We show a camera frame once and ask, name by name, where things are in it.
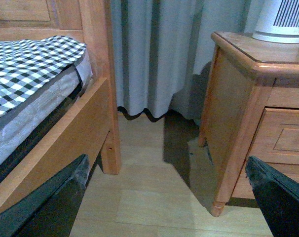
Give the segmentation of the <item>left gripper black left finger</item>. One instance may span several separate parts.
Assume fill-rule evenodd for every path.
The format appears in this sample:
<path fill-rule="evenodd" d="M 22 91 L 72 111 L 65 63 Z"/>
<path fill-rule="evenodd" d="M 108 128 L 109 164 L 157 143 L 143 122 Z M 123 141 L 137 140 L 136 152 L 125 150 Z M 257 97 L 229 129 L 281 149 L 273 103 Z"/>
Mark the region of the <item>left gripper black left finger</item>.
<path fill-rule="evenodd" d="M 88 156 L 82 154 L 0 214 L 0 237 L 68 237 L 88 176 Z"/>

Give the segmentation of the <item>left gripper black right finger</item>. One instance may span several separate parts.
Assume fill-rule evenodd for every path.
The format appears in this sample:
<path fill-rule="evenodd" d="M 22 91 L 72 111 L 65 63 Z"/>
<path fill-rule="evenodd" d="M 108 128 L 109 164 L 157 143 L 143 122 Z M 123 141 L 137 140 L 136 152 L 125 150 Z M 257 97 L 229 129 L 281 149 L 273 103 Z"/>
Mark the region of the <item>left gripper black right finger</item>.
<path fill-rule="evenodd" d="M 299 183 L 255 156 L 246 174 L 273 236 L 299 237 Z"/>

